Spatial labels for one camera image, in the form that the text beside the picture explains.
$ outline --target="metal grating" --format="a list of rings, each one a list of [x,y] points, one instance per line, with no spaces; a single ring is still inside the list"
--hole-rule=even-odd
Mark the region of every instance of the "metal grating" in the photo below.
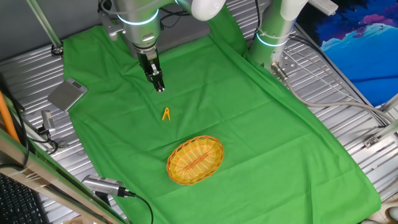
[[[236,19],[246,40],[253,37],[257,27],[257,9],[254,1],[255,0],[227,0],[226,2],[226,6]],[[259,0],[260,12],[262,13],[270,3],[270,0]]]
[[[52,56],[50,50],[51,46],[44,47],[0,63],[0,73],[7,81],[11,93],[25,108],[25,118],[36,128],[42,125],[40,112],[51,111],[57,127],[57,133],[52,139],[63,140],[68,144],[67,149],[59,149],[52,157],[82,181],[86,175],[96,175],[97,172],[75,133],[69,114],[47,101],[47,96],[63,82],[63,59]],[[78,216],[44,195],[40,195],[40,198],[50,223],[61,224]],[[126,218],[112,197],[109,197],[109,202],[115,211]]]
[[[269,1],[260,1],[261,10]],[[226,3],[246,40],[254,35],[257,12],[254,0],[232,0]],[[285,48],[285,70],[297,90],[308,101],[324,103],[358,100],[360,93],[346,82],[346,78],[333,72],[312,49],[293,40]],[[50,46],[0,63],[12,94],[26,108],[24,116],[35,127],[42,123],[41,110],[50,110],[57,127],[55,140],[64,140],[68,148],[59,150],[53,158],[78,180],[96,171],[76,135],[68,113],[49,103],[46,98],[63,82],[63,60],[50,54]],[[379,123],[360,108],[339,106],[335,108],[310,108],[323,124],[344,145],[353,159],[369,177],[383,200],[398,191],[398,148],[394,140],[386,139],[366,149],[363,141],[379,131]],[[398,104],[389,108],[391,116],[398,118]],[[58,224],[78,214],[41,196],[42,205],[51,223]],[[110,199],[112,207],[123,218],[126,216]]]
[[[313,103],[337,101],[359,101],[356,89],[333,71],[319,54],[309,46],[289,40],[285,47],[285,69],[293,88],[304,100]],[[387,200],[398,192],[398,143],[393,136],[370,148],[363,144],[381,129],[381,124],[367,110],[354,106],[332,108],[309,108],[317,118],[335,135],[352,158]],[[389,109],[389,114],[398,118],[398,103]]]

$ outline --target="green cloth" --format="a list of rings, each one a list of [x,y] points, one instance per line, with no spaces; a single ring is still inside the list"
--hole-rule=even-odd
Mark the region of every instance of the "green cloth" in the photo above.
[[[242,57],[252,61],[229,11],[209,24],[211,35],[161,53],[163,93],[102,27],[65,41],[65,78],[89,89],[70,116],[99,175],[145,198],[155,224],[353,224],[379,210],[374,187],[329,130]],[[171,121],[162,121],[166,107]],[[201,135],[222,142],[223,163],[197,184],[173,182],[167,158]],[[140,200],[115,200],[133,223],[150,223]]]

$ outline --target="yellow oval basket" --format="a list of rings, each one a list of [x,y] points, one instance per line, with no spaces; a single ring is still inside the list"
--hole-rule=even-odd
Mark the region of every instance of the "yellow oval basket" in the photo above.
[[[195,184],[213,174],[224,158],[222,143],[211,136],[181,144],[167,159],[169,177],[178,184]]]

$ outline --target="clothespin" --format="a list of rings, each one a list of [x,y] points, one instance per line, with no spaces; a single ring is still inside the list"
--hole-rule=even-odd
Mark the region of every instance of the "clothespin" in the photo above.
[[[162,121],[164,120],[164,118],[165,118],[166,116],[168,116],[168,117],[169,117],[169,120],[170,120],[170,110],[169,110],[168,107],[166,107],[166,109],[164,110]]]

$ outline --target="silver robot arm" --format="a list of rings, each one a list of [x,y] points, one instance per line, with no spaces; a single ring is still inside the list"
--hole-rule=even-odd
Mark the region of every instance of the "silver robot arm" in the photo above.
[[[118,32],[137,50],[139,63],[157,92],[165,90],[163,72],[157,52],[157,38],[160,35],[159,8],[168,4],[179,4],[195,18],[206,21],[221,10],[225,0],[113,0],[116,12],[110,11],[110,0],[103,0],[98,6],[99,18],[109,37],[117,40]],[[109,14],[117,14],[121,25],[111,22]]]

